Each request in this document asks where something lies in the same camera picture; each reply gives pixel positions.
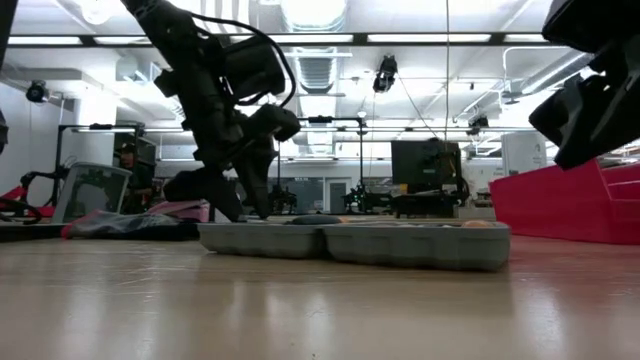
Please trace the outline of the grey plastic tool case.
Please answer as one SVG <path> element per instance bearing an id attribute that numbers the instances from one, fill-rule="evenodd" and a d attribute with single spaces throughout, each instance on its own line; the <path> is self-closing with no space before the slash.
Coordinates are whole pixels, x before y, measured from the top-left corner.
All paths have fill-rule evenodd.
<path id="1" fill-rule="evenodd" d="M 205 249 L 224 255 L 460 271 L 499 270 L 511 245 L 510 228 L 499 222 L 209 223 L 198 231 Z"/>

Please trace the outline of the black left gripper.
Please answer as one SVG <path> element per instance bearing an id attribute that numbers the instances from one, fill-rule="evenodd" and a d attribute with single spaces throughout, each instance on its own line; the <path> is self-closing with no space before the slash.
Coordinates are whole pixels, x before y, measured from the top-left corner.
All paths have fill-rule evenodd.
<path id="1" fill-rule="evenodd" d="M 179 100 L 181 127 L 192 133 L 193 157 L 202 163 L 178 173 L 164 193 L 169 201 L 206 200 L 231 222 L 241 222 L 244 213 L 235 185 L 224 175 L 232 169 L 246 194 L 243 205 L 266 219 L 271 214 L 268 173 L 276 157 L 274 142 L 291 138 L 301 126 L 282 105 L 263 104 L 251 115 L 241 112 L 241 106 L 268 94 L 235 99 L 224 66 L 176 65 L 154 80 L 163 95 Z"/>

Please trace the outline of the grey work glove black fingers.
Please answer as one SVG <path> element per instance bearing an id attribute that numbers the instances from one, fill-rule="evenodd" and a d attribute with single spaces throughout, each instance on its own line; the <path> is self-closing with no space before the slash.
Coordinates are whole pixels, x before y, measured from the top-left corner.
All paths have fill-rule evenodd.
<path id="1" fill-rule="evenodd" d="M 140 213 L 126 215 L 101 210 L 96 211 L 102 212 L 100 220 L 98 221 L 98 229 L 107 228 L 112 230 L 133 230 L 134 228 L 145 228 L 160 225 L 176 225 L 179 223 L 195 223 L 197 225 L 196 222 L 191 220 L 182 220 L 163 214 Z"/>

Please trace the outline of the yellow-handled pliers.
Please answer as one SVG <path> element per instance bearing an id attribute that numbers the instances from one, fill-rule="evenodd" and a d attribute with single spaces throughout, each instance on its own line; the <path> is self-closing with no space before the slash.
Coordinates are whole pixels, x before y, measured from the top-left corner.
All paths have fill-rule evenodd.
<path id="1" fill-rule="evenodd" d="M 331 225 L 340 224 L 343 220 L 340 217 L 325 214 L 301 215 L 289 221 L 292 225 Z"/>

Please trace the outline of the red plastic bin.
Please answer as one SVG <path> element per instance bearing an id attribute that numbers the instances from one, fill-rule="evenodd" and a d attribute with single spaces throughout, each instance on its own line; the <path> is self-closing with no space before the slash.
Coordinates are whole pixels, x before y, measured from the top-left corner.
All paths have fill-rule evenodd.
<path id="1" fill-rule="evenodd" d="M 500 178 L 489 190 L 497 220 L 516 235 L 640 245 L 640 164 L 550 166 Z"/>

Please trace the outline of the pink box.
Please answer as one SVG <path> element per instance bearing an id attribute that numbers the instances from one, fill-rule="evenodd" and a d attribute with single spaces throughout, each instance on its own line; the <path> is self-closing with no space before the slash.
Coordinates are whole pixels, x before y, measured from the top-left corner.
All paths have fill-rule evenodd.
<path id="1" fill-rule="evenodd" d="M 147 210 L 148 214 L 163 214 L 183 220 L 207 223 L 210 220 L 210 204 L 205 200 L 164 201 Z"/>

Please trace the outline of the white column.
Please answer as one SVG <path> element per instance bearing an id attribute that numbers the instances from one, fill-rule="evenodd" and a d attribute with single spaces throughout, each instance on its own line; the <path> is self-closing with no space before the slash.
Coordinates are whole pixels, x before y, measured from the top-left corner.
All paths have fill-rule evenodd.
<path id="1" fill-rule="evenodd" d="M 546 139 L 537 132 L 514 132 L 502 135 L 501 152 L 505 176 L 547 166 Z"/>

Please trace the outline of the black monitor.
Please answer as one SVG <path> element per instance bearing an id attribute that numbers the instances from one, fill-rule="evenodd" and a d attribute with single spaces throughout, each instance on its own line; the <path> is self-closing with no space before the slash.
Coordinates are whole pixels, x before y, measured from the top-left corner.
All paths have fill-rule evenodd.
<path id="1" fill-rule="evenodd" d="M 407 185 L 410 193 L 442 190 L 445 185 L 463 189 L 461 151 L 455 142 L 392 141 L 391 155 L 392 181 Z"/>

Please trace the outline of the black ceiling spot lamp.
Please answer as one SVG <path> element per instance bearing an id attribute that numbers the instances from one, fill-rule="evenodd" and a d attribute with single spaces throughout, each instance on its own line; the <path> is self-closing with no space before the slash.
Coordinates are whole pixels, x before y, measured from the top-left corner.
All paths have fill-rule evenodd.
<path id="1" fill-rule="evenodd" d="M 489 127 L 489 120 L 486 115 L 478 115 L 468 121 L 468 136 L 478 135 L 484 128 Z"/>
<path id="2" fill-rule="evenodd" d="M 388 92 L 395 83 L 398 65 L 394 55 L 385 55 L 376 73 L 373 83 L 375 93 Z"/>
<path id="3" fill-rule="evenodd" d="M 26 90 L 25 96 L 33 103 L 46 103 L 49 100 L 49 90 L 44 80 L 33 80 Z"/>

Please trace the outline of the black pole stand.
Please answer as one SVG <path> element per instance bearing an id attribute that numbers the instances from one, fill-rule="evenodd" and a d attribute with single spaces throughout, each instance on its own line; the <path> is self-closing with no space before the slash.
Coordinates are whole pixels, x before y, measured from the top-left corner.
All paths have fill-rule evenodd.
<path id="1" fill-rule="evenodd" d="M 368 130 L 365 129 L 365 116 L 365 113 L 360 112 L 356 117 L 333 117 L 319 115 L 299 118 L 301 124 L 301 130 L 299 131 L 299 133 L 355 133 L 357 137 L 355 142 L 359 146 L 356 156 L 359 166 L 359 176 L 357 178 L 354 192 L 365 192 L 366 190 L 366 185 L 364 184 L 364 136 L 368 133 Z"/>

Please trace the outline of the black metal stand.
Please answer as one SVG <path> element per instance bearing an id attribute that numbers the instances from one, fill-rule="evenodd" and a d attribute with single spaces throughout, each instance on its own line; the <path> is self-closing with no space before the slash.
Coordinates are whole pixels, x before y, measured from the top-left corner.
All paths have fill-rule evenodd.
<path id="1" fill-rule="evenodd" d="M 108 165 L 118 156 L 116 134 L 130 134 L 137 148 L 145 129 L 141 123 L 62 124 L 57 128 L 54 172 L 61 173 L 64 155 L 77 162 Z"/>

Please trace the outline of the background robot station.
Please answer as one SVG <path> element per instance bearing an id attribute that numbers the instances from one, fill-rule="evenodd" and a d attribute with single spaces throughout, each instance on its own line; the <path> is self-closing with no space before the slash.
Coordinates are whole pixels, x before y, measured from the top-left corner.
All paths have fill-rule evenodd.
<path id="1" fill-rule="evenodd" d="M 292 215 L 297 208 L 297 196 L 278 184 L 272 187 L 268 201 L 273 215 Z"/>
<path id="2" fill-rule="evenodd" d="M 383 213 L 393 214 L 396 219 L 402 216 L 454 218 L 458 209 L 471 200 L 471 194 L 467 184 L 460 191 L 431 190 L 396 196 L 391 193 L 370 192 L 359 185 L 343 195 L 342 199 L 348 214 L 354 213 L 352 205 L 356 204 L 361 213 L 373 213 L 375 208 L 382 208 Z"/>

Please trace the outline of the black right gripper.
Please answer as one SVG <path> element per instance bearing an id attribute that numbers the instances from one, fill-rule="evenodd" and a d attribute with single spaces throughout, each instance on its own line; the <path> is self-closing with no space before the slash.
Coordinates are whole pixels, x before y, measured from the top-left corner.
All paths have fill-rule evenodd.
<path id="1" fill-rule="evenodd" d="M 595 53 L 594 72 L 574 77 L 539 105 L 530 124 L 571 169 L 640 139 L 640 0 L 553 0 L 541 35 Z"/>

